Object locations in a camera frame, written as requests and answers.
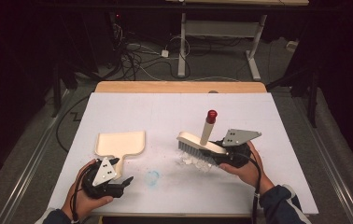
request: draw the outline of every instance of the sleeve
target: sleeve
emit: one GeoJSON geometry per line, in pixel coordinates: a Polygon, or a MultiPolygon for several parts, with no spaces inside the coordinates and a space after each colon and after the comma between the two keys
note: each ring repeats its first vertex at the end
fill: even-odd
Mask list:
{"type": "Polygon", "coordinates": [[[60,209],[54,210],[43,221],[43,224],[70,224],[69,217],[60,209]]]}
{"type": "Polygon", "coordinates": [[[275,186],[265,192],[259,204],[264,210],[267,224],[311,223],[303,214],[299,199],[290,186],[275,186]]]}

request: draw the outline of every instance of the person's left hand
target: person's left hand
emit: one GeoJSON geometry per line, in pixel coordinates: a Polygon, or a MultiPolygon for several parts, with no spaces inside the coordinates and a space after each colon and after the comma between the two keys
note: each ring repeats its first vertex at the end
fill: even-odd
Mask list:
{"type": "MultiPolygon", "coordinates": [[[[75,192],[75,186],[78,182],[78,177],[83,172],[83,170],[91,164],[94,164],[95,160],[90,161],[85,166],[83,166],[79,172],[75,183],[71,186],[68,191],[68,195],[66,196],[65,203],[63,208],[61,209],[69,219],[73,220],[72,210],[71,210],[71,198],[75,192]]],[[[82,219],[86,217],[93,209],[106,205],[107,203],[111,203],[113,201],[113,197],[105,196],[100,199],[92,199],[81,189],[81,183],[79,183],[79,191],[77,193],[77,203],[76,203],[76,212],[78,214],[78,218],[82,219]]]]}

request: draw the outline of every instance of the table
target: table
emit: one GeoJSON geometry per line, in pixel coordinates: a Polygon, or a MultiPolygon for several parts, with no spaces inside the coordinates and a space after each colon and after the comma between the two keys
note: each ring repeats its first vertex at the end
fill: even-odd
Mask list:
{"type": "Polygon", "coordinates": [[[208,108],[219,112],[210,139],[218,140],[229,128],[262,132],[253,143],[261,153],[266,173],[276,184],[288,183],[295,189],[305,214],[318,213],[271,94],[265,92],[261,83],[243,82],[99,83],[87,105],[49,207],[64,203],[64,195],[78,169],[97,158],[94,147],[98,133],[144,130],[146,148],[139,156],[127,158],[120,178],[122,181],[133,175],[132,184],[120,199],[94,210],[94,215],[249,217],[254,191],[251,186],[217,167],[204,173],[181,163],[178,132],[186,129],[200,135],[208,108]]]}
{"type": "MultiPolygon", "coordinates": [[[[167,0],[170,2],[180,2],[178,0],[167,0]]],[[[188,3],[204,4],[232,4],[232,5],[276,5],[284,7],[307,6],[308,0],[185,0],[182,1],[185,6],[188,3]]],[[[255,53],[261,40],[261,32],[264,28],[267,15],[261,15],[259,22],[236,22],[236,21],[192,21],[186,19],[186,13],[182,13],[181,31],[180,31],[180,50],[178,61],[179,77],[185,76],[186,64],[186,35],[212,35],[212,36],[230,36],[230,37],[253,37],[252,49],[246,51],[247,62],[254,80],[260,81],[258,66],[255,63],[255,53]]]]}

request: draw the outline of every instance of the blue stain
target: blue stain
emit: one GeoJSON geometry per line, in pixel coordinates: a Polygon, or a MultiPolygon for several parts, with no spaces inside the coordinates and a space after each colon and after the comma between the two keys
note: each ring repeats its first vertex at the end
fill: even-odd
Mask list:
{"type": "Polygon", "coordinates": [[[154,187],[157,184],[159,177],[160,175],[156,171],[149,171],[145,175],[145,183],[150,187],[154,187]]]}

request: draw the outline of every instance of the person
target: person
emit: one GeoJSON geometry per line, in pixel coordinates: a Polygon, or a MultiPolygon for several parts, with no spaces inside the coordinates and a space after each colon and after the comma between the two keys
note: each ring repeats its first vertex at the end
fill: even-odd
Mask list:
{"type": "MultiPolygon", "coordinates": [[[[303,214],[299,199],[293,189],[287,185],[275,186],[263,170],[261,157],[258,151],[250,141],[248,141],[247,144],[249,145],[252,152],[251,159],[256,161],[261,169],[259,204],[263,208],[266,223],[311,223],[303,214]]],[[[86,167],[93,163],[95,163],[95,160],[92,160],[83,166],[80,169],[78,176],[80,176],[86,167]]],[[[258,181],[259,172],[257,167],[252,162],[247,163],[241,168],[235,168],[227,163],[222,163],[219,165],[219,168],[223,169],[229,174],[237,175],[242,181],[255,188],[258,181]]],[[[41,218],[44,219],[43,224],[75,223],[72,217],[70,202],[71,198],[73,197],[77,182],[78,178],[68,191],[62,209],[49,211],[43,215],[41,218]]],[[[78,218],[82,219],[89,215],[93,209],[111,203],[112,201],[113,198],[110,196],[105,196],[98,200],[92,199],[86,195],[84,190],[80,190],[78,191],[76,206],[78,218]]]]}

